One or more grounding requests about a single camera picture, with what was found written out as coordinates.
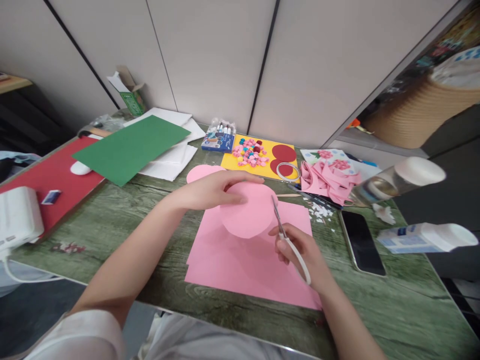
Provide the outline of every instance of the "white bottle cap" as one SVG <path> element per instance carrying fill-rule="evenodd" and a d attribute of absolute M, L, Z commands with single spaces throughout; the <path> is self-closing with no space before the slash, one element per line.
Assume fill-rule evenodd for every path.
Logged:
<path fill-rule="evenodd" d="M 479 243 L 479 240 L 474 234 L 463 226 L 457 224 L 437 225 L 435 232 L 454 248 L 473 246 Z"/>
<path fill-rule="evenodd" d="M 447 177 L 440 166 L 417 156 L 407 157 L 394 168 L 403 179 L 417 186 L 439 183 Z"/>

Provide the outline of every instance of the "green paper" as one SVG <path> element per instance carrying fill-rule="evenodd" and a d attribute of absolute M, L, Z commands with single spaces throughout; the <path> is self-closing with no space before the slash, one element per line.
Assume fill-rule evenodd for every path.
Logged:
<path fill-rule="evenodd" d="M 188 134 L 183 127 L 152 115 L 80 150 L 73 158 L 122 187 Z"/>

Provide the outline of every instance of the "small stick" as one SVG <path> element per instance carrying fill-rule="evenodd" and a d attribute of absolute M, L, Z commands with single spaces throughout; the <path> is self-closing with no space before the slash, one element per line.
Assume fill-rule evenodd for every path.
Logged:
<path fill-rule="evenodd" d="M 302 194 L 280 194 L 280 195 L 277 195 L 276 197 L 277 198 L 296 198 L 299 196 L 302 196 Z"/>

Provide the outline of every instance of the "black phone screen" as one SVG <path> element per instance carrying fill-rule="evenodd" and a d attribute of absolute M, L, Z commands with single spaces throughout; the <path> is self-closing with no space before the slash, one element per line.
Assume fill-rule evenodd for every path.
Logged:
<path fill-rule="evenodd" d="M 358 268 L 364 272 L 385 276 L 387 273 L 365 218 L 349 211 L 342 211 L 341 216 Z"/>

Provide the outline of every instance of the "red mat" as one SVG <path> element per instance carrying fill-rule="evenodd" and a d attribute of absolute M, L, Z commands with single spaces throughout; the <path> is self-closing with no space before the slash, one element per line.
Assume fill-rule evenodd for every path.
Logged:
<path fill-rule="evenodd" d="M 81 176 L 70 172 L 70 167 L 76 162 L 72 155 L 97 141 L 90 137 L 77 139 L 49 158 L 33 164 L 29 170 L 0 187 L 0 194 L 22 186 L 35 189 L 39 204 L 50 190 L 61 191 L 55 204 L 40 204 L 41 218 L 45 227 L 40 237 L 47 234 L 103 181 L 104 177 L 94 171 Z"/>

